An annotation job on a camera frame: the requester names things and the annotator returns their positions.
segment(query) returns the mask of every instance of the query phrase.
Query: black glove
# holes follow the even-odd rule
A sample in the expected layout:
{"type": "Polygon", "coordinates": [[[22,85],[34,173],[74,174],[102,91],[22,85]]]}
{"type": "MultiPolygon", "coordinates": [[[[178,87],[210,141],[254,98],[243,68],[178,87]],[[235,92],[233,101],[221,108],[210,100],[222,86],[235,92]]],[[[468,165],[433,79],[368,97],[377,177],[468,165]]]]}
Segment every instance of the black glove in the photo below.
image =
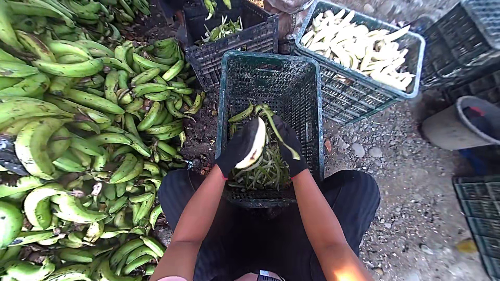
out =
{"type": "Polygon", "coordinates": [[[215,159],[215,163],[219,166],[226,179],[236,164],[245,159],[245,156],[250,153],[258,128],[259,120],[257,118],[252,119],[243,129],[234,133],[225,146],[224,152],[215,159]]]}
{"type": "Polygon", "coordinates": [[[279,141],[279,152],[281,152],[283,160],[285,160],[288,164],[290,178],[293,178],[305,169],[309,169],[308,163],[301,153],[301,142],[297,138],[297,134],[294,129],[288,126],[288,124],[285,123],[278,115],[273,115],[272,120],[274,121],[274,125],[281,135],[281,138],[283,138],[283,141],[300,155],[300,160],[295,160],[292,157],[290,150],[286,148],[281,141],[279,141]]]}

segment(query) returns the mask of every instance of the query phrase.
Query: person's left hand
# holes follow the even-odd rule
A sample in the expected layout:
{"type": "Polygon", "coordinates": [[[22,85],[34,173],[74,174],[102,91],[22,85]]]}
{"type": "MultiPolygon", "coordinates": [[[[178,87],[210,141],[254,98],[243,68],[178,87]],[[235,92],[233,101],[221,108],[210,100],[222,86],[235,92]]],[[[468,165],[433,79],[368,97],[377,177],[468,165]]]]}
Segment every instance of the person's left hand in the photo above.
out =
{"type": "Polygon", "coordinates": [[[259,120],[257,118],[248,122],[243,129],[238,130],[231,140],[225,146],[224,151],[215,159],[215,163],[219,166],[224,178],[228,178],[231,170],[241,162],[254,144],[254,139],[259,128],[259,120]]]}

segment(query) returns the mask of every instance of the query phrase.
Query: black plastic crate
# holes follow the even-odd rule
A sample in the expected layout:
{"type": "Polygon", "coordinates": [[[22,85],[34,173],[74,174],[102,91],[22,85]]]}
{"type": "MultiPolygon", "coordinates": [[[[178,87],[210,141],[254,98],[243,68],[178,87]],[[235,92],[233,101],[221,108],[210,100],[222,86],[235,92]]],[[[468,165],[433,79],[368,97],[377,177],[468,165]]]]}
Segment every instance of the black plastic crate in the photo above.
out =
{"type": "MultiPolygon", "coordinates": [[[[398,101],[411,99],[418,95],[426,43],[422,36],[414,32],[408,32],[396,41],[399,43],[400,49],[408,48],[409,52],[406,55],[404,65],[408,67],[409,72],[416,75],[408,87],[408,92],[398,90],[352,69],[345,68],[343,65],[310,51],[300,44],[306,28],[319,13],[332,10],[336,14],[342,9],[345,9],[347,13],[351,11],[328,1],[315,1],[295,39],[294,51],[298,56],[315,59],[321,67],[323,116],[340,124],[347,124],[369,117],[398,101]],[[342,82],[334,78],[336,75],[347,78],[347,81],[342,82]]],[[[360,12],[356,12],[351,22],[364,24],[370,30],[387,29],[396,31],[399,29],[394,25],[360,12]]]]}
{"type": "Polygon", "coordinates": [[[434,26],[461,64],[480,66],[500,56],[499,11],[500,0],[462,0],[434,26]]]}
{"type": "Polygon", "coordinates": [[[492,104],[500,105],[500,70],[465,85],[444,91],[444,97],[450,104],[463,96],[475,96],[492,104]]]}
{"type": "Polygon", "coordinates": [[[463,0],[429,27],[422,87],[453,88],[500,64],[500,0],[463,0]]]}
{"type": "Polygon", "coordinates": [[[186,60],[191,63],[204,91],[220,87],[221,60],[226,51],[278,52],[278,15],[247,0],[232,0],[231,3],[233,8],[228,10],[221,0],[217,1],[216,13],[209,20],[205,20],[208,12],[203,5],[191,8],[196,11],[184,11],[189,43],[185,50],[186,60]],[[243,30],[202,46],[194,45],[205,35],[205,25],[212,30],[221,24],[222,16],[234,22],[241,16],[243,30]]]}
{"type": "Polygon", "coordinates": [[[486,272],[500,279],[500,174],[454,177],[453,187],[486,272]]]}
{"type": "MultiPolygon", "coordinates": [[[[318,184],[324,178],[320,67],[307,57],[228,51],[222,58],[215,157],[228,142],[228,119],[249,106],[267,103],[297,133],[302,155],[318,184]]],[[[224,197],[247,208],[296,202],[293,188],[240,192],[227,187],[224,197]]]]}

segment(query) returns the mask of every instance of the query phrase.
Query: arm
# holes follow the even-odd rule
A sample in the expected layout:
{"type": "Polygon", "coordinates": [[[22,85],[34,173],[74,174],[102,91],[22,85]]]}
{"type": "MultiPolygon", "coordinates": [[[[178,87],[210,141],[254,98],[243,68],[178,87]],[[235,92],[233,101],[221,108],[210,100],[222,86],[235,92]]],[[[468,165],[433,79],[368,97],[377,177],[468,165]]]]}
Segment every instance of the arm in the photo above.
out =
{"type": "Polygon", "coordinates": [[[215,160],[216,165],[184,207],[170,245],[150,281],[169,276],[193,280],[198,251],[214,221],[225,182],[236,164],[251,151],[258,126],[257,119],[248,122],[215,160]]]}
{"type": "Polygon", "coordinates": [[[215,165],[180,215],[170,245],[151,276],[151,281],[166,276],[193,280],[196,257],[214,221],[225,182],[221,169],[215,165]]]}
{"type": "MultiPolygon", "coordinates": [[[[301,143],[295,131],[279,116],[274,115],[272,119],[286,144],[300,154],[301,143]]],[[[347,243],[334,211],[308,170],[305,158],[301,155],[300,160],[293,159],[290,151],[281,144],[279,151],[288,164],[300,218],[326,279],[328,281],[372,280],[347,243]]]]}

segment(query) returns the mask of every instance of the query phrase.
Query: dirt ground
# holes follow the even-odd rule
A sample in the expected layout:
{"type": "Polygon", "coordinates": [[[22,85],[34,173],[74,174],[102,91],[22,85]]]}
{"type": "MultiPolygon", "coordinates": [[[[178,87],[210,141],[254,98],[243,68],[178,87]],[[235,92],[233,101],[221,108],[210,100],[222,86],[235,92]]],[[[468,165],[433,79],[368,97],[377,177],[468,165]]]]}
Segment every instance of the dirt ground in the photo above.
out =
{"type": "MultiPolygon", "coordinates": [[[[437,20],[458,0],[336,2],[398,23],[422,16],[437,20]]],[[[146,36],[171,34],[165,25],[145,27],[146,36]]],[[[197,122],[185,124],[188,141],[182,153],[194,161],[196,171],[208,167],[215,156],[217,99],[217,94],[209,93],[195,116],[197,122]]],[[[339,126],[323,121],[325,141],[331,144],[325,156],[325,176],[343,169],[361,170],[371,174],[380,189],[380,207],[360,254],[375,280],[489,280],[477,253],[455,249],[456,243],[471,234],[451,178],[471,175],[471,167],[457,152],[436,148],[419,133],[421,122],[446,106],[439,92],[428,91],[355,124],[339,126]]],[[[165,228],[158,232],[165,232],[158,234],[167,243],[171,231],[165,228]]]]}

